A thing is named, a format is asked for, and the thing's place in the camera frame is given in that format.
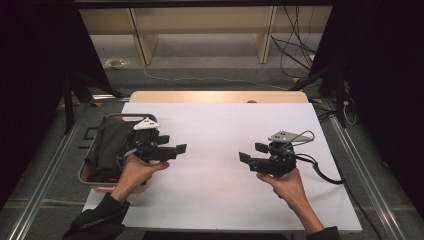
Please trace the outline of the dark pleated skirt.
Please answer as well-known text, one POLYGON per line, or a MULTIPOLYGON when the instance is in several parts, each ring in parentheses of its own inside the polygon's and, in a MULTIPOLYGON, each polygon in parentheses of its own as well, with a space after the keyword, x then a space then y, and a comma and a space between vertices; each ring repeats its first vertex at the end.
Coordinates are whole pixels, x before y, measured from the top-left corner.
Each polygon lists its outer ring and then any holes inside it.
POLYGON ((124 121, 121 116, 104 117, 98 126, 93 148, 85 161, 91 165, 89 182, 114 183, 121 175, 117 157, 133 130, 134 122, 124 121))

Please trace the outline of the beige wooden shelf unit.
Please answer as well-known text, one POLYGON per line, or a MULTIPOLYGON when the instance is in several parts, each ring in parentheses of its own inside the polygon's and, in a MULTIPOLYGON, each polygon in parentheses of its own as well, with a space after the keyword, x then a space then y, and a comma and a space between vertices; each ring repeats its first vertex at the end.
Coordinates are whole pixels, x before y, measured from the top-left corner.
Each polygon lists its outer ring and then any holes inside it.
POLYGON ((91 35, 131 35, 143 64, 150 64, 162 34, 251 34, 258 59, 267 62, 273 33, 294 24, 301 33, 321 33, 330 6, 180 7, 81 9, 91 35))

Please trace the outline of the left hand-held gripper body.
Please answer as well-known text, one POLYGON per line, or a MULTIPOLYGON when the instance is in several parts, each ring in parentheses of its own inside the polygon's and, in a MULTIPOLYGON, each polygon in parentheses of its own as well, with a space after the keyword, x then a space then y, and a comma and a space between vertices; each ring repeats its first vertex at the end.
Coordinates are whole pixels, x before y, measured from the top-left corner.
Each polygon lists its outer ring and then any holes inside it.
POLYGON ((175 159, 179 155, 176 146, 165 147, 165 144, 157 144, 157 138, 163 136, 158 128, 159 124, 149 117, 137 123, 128 135, 130 144, 127 154, 134 154, 146 163, 175 159))

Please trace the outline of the black tripod stand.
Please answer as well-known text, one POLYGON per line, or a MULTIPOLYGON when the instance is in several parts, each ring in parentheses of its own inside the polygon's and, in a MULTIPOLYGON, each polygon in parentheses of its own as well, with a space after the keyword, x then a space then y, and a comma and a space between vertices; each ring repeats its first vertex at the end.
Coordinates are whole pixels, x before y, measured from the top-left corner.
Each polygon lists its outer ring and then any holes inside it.
POLYGON ((329 65, 323 67, 321 70, 310 74, 305 80, 296 83, 290 88, 290 91, 299 91, 311 85, 317 80, 321 79, 322 83, 318 90, 320 97, 336 97, 336 118, 340 125, 345 128, 345 117, 343 113, 345 101, 345 87, 344 87, 344 74, 343 67, 339 62, 332 61, 329 65))
POLYGON ((66 116, 65 134, 68 134, 71 131, 75 122, 72 96, 75 95, 81 103, 90 103, 94 100, 93 94, 89 91, 90 87, 100 89, 118 99, 128 97, 128 94, 117 91, 110 85, 95 80, 81 72, 67 73, 62 81, 63 101, 66 116))

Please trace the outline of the aluminium floor rail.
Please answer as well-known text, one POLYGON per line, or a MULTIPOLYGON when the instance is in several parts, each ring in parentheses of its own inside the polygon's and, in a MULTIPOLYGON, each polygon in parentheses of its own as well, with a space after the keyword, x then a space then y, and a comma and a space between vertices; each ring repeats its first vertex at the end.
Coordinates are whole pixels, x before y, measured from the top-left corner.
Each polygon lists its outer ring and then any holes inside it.
POLYGON ((346 153, 355 169, 359 180, 361 181, 372 206, 378 215, 387 235, 390 240, 406 240, 406 235, 397 221, 393 211, 390 209, 387 201, 383 197, 376 182, 371 176, 370 171, 365 165, 363 158, 358 152, 353 140, 351 139, 346 128, 343 128, 341 123, 336 120, 331 120, 332 125, 344 146, 346 153))
POLYGON ((78 173, 102 110, 95 104, 78 105, 69 133, 64 132, 64 109, 56 110, 40 147, 0 213, 0 240, 61 238, 90 193, 78 173))

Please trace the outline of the black curtain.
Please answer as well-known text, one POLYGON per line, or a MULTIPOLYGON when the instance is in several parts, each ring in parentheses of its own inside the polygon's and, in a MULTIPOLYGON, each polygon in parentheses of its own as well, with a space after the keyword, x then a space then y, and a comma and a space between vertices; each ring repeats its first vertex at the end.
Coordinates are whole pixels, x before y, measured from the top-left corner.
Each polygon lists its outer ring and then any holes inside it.
POLYGON ((63 96, 87 76, 109 81, 74 0, 0 0, 0 210, 33 159, 63 96))
POLYGON ((338 63, 349 94, 424 218, 424 0, 318 0, 332 10, 312 65, 338 63))

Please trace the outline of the orange basket with grey rim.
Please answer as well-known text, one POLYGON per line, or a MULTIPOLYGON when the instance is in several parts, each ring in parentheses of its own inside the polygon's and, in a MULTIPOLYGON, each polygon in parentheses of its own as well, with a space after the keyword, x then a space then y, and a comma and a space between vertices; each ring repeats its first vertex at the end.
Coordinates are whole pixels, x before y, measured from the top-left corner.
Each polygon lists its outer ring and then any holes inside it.
MULTIPOLYGON (((106 115, 104 117, 110 117, 110 116, 121 116, 124 121, 134 122, 135 125, 146 117, 149 117, 150 119, 155 120, 158 123, 156 117, 152 114, 110 114, 110 115, 106 115)), ((97 130, 98 130, 98 127, 95 129, 95 135, 94 135, 94 138, 93 138, 93 141, 92 141, 90 147, 88 148, 87 155, 90 152, 90 150, 93 148, 93 144, 94 144, 94 140, 96 138, 97 130)), ((126 157, 128 156, 127 150, 129 148, 129 144, 130 144, 130 140, 129 140, 129 137, 127 137, 125 143, 122 146, 122 153, 121 153, 120 156, 117 157, 117 163, 118 163, 118 166, 121 169, 121 172, 122 172, 123 166, 125 165, 126 157)), ((91 170, 91 165, 85 161, 85 158, 84 158, 84 160, 82 162, 82 166, 80 167, 80 170, 79 170, 79 180, 80 180, 80 182, 83 183, 86 186, 89 186, 91 189, 93 189, 96 192, 101 192, 101 193, 112 192, 115 189, 118 181, 114 182, 114 183, 101 183, 101 182, 89 182, 87 180, 87 177, 88 177, 90 170, 91 170)))

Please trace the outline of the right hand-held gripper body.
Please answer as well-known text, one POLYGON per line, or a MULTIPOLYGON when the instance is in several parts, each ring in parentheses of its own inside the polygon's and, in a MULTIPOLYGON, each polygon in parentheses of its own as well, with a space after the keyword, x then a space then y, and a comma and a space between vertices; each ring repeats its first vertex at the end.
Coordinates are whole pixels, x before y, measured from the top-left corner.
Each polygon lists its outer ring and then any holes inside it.
POLYGON ((296 168, 296 161, 300 159, 294 151, 294 147, 309 143, 315 139, 310 131, 295 134, 287 131, 279 131, 271 135, 268 140, 268 158, 251 157, 248 166, 251 171, 282 177, 296 168))

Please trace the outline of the person's left hand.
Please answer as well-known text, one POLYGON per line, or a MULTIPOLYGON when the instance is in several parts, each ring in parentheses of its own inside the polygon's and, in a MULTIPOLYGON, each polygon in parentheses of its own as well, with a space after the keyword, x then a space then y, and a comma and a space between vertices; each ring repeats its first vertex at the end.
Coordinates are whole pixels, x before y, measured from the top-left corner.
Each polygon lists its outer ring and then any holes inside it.
POLYGON ((155 172, 164 170, 169 166, 168 162, 148 164, 134 154, 130 154, 111 197, 118 202, 124 202, 137 187, 149 180, 155 172))

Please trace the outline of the person's right hand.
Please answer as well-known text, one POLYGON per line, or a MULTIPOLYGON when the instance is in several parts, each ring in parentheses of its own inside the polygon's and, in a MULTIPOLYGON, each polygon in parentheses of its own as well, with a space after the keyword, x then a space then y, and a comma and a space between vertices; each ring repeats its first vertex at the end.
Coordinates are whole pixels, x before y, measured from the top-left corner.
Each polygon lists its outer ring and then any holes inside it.
POLYGON ((257 173, 256 177, 268 183, 277 196, 285 200, 295 213, 299 213, 309 205, 297 168, 279 178, 264 173, 257 173))

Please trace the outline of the crumpled clear plastic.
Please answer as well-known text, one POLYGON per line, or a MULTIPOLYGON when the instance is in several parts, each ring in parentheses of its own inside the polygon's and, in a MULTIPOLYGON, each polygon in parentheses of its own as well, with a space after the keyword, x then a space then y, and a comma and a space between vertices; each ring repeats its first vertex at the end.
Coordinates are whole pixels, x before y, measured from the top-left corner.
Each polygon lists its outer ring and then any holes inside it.
POLYGON ((105 65, 111 69, 125 69, 128 63, 123 59, 108 59, 105 65))

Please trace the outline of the short aluminium bar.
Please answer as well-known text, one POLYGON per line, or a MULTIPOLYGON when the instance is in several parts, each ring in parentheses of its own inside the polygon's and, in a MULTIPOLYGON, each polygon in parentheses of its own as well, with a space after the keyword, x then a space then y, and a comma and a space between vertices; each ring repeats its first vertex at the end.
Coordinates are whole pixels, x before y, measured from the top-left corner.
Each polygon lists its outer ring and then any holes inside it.
POLYGON ((130 100, 130 97, 116 97, 116 96, 110 95, 110 94, 95 94, 92 97, 93 97, 93 100, 96 101, 96 102, 99 102, 99 101, 128 102, 130 100))

